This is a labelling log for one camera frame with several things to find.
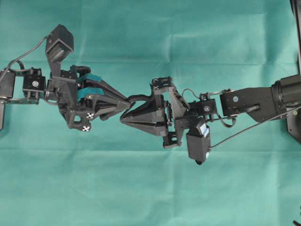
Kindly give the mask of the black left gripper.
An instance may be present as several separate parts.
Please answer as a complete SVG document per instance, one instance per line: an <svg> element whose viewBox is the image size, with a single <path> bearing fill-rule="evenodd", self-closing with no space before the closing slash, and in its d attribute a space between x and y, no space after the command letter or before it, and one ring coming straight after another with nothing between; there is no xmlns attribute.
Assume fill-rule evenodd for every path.
<svg viewBox="0 0 301 226"><path fill-rule="evenodd" d="M91 74L90 67L72 65L50 76L46 101L58 106L68 128L90 131L90 120L110 117L129 109L130 102L101 76Z"/></svg>

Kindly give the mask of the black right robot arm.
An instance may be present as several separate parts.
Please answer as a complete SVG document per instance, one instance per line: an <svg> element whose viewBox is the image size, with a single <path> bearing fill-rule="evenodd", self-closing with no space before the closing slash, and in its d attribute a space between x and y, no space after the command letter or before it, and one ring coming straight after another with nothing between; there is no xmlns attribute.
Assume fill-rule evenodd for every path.
<svg viewBox="0 0 301 226"><path fill-rule="evenodd" d="M126 110L120 122L144 132L161 136L163 146L180 146L184 131L187 143L195 147L205 138L200 126L215 121L218 114L212 93L198 96L199 101L188 103L177 91L171 77L155 78L150 84L151 95L129 97L131 105L138 101L144 104ZM246 113L258 123L278 120L288 115L287 110L295 111L301 104L301 76L294 75L276 81L270 87L246 88L236 91L230 89L218 93L223 116L219 121L229 119L233 122L240 113Z"/></svg>

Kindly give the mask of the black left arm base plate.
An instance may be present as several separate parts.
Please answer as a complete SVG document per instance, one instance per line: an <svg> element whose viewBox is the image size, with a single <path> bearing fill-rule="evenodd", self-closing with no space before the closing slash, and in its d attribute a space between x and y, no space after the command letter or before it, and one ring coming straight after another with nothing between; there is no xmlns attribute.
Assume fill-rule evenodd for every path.
<svg viewBox="0 0 301 226"><path fill-rule="evenodd" d="M5 100L0 100L0 130L4 128L4 117L5 117Z"/></svg>

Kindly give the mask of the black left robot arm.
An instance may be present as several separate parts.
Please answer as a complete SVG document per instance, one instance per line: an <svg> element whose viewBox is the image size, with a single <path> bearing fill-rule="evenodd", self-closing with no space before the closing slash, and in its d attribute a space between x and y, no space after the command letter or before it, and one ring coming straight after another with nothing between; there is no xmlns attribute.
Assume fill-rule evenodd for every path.
<svg viewBox="0 0 301 226"><path fill-rule="evenodd" d="M26 69L18 61L18 70L2 69L0 81L0 127L4 127L8 104L38 105L44 100L58 107L68 128L89 132L91 121L107 120L130 107L126 96L91 73L90 67L73 65L49 80L40 68Z"/></svg>

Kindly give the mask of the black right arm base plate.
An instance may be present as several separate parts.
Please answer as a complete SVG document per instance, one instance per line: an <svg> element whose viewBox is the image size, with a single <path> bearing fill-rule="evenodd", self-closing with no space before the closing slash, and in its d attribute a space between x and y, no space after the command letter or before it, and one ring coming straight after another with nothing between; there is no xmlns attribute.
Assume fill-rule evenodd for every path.
<svg viewBox="0 0 301 226"><path fill-rule="evenodd" d="M301 142L301 109L290 112L287 116L287 131L299 143Z"/></svg>

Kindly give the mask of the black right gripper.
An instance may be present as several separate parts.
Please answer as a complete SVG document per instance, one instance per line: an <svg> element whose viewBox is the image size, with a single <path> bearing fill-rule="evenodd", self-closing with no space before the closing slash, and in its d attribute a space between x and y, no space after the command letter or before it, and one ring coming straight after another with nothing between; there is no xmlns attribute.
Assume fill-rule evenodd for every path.
<svg viewBox="0 0 301 226"><path fill-rule="evenodd" d="M171 77L155 78L151 94L131 95L130 107L120 117L120 122L155 136L163 137L163 147L182 145L185 129L199 121L198 114L179 94Z"/></svg>

